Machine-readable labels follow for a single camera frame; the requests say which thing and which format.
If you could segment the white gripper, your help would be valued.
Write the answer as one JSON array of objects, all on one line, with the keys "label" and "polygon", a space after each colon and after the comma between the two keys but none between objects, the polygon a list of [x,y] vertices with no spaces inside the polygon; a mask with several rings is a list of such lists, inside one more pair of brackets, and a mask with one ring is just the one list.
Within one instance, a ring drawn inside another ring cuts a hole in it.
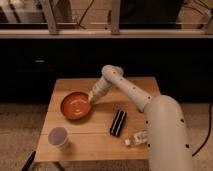
[{"label": "white gripper", "polygon": [[101,77],[92,87],[92,90],[89,92],[88,100],[90,103],[98,101],[100,98],[105,96],[110,88],[112,83],[107,81],[104,77]]}]

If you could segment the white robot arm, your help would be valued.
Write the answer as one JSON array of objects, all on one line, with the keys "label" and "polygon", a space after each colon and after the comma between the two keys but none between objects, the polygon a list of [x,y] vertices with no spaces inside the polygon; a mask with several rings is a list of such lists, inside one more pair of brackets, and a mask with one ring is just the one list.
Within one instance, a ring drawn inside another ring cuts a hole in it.
[{"label": "white robot arm", "polygon": [[150,171],[193,171],[186,123],[179,103],[167,95],[153,97],[124,78],[121,67],[105,65],[101,73],[89,93],[89,102],[96,102],[115,85],[146,114]]}]

